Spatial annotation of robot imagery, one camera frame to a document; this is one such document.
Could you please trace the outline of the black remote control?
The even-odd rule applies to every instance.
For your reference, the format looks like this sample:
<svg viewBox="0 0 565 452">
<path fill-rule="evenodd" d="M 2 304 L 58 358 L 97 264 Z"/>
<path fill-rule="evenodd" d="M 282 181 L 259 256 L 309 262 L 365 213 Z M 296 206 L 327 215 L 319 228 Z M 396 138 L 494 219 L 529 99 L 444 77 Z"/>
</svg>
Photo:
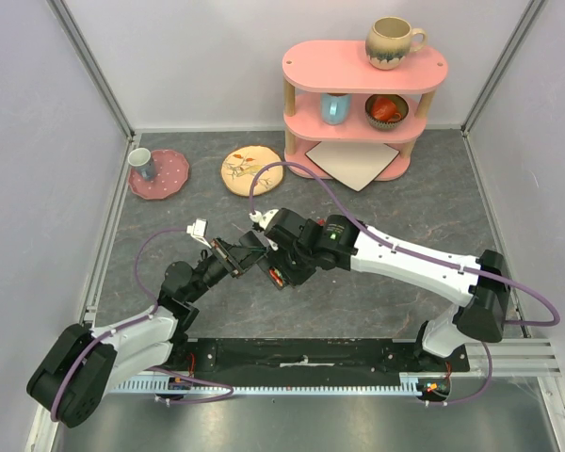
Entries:
<svg viewBox="0 0 565 452">
<path fill-rule="evenodd" d="M 267 247 L 267 251 L 266 251 L 266 258 L 267 258 L 267 262 L 268 262 L 268 271 L 267 273 L 264 272 L 264 274 L 266 275 L 266 277 L 268 278 L 268 280 L 278 289 L 278 290 L 282 290 L 285 288 L 285 283 L 284 283 L 284 287 L 280 287 L 278 286 L 273 279 L 271 278 L 270 274 L 269 274 L 269 270 L 271 268 L 276 268 L 273 264 L 273 261 L 271 259 L 271 255 L 270 255 L 270 248 Z"/>
</svg>

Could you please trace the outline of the red battery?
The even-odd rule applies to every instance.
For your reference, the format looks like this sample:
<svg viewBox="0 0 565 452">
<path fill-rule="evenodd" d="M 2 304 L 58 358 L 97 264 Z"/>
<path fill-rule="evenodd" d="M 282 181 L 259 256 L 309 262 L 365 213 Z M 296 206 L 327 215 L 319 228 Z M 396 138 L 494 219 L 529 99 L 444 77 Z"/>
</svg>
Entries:
<svg viewBox="0 0 565 452">
<path fill-rule="evenodd" d="M 271 268 L 269 270 L 269 274 L 271 276 L 271 278 L 273 279 L 273 281 L 280 287 L 284 287 L 284 281 L 283 278 L 280 274 L 280 272 L 276 269 L 276 268 Z"/>
</svg>

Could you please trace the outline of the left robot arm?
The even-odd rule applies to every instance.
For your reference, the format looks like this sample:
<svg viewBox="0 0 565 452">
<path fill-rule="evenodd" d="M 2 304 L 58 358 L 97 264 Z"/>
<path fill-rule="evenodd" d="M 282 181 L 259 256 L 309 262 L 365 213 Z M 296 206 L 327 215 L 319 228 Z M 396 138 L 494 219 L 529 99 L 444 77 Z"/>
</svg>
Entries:
<svg viewBox="0 0 565 452">
<path fill-rule="evenodd" d="M 236 244 L 215 238 L 195 266 L 170 264 L 153 305 L 139 315 L 101 328 L 78 323 L 57 338 L 26 384 L 27 394 L 54 422 L 74 428 L 98 408 L 105 393 L 137 373 L 162 364 L 185 365 L 186 331 L 199 311 L 194 303 L 222 279 L 260 263 L 267 248 L 255 233 Z"/>
</svg>

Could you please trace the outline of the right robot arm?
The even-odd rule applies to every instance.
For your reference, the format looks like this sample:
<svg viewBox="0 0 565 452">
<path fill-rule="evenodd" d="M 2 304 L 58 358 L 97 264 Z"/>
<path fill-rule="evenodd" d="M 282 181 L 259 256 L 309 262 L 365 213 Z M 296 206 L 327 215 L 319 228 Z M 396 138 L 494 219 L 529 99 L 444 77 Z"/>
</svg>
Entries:
<svg viewBox="0 0 565 452">
<path fill-rule="evenodd" d="M 434 370 L 469 340 L 499 343 L 509 303 L 504 256 L 445 254 L 389 236 L 360 221 L 331 215 L 322 224 L 286 209 L 251 215 L 269 242 L 270 276 L 280 286 L 298 286 L 317 270 L 340 268 L 410 283 L 451 302 L 426 322 L 412 347 L 414 363 Z"/>
</svg>

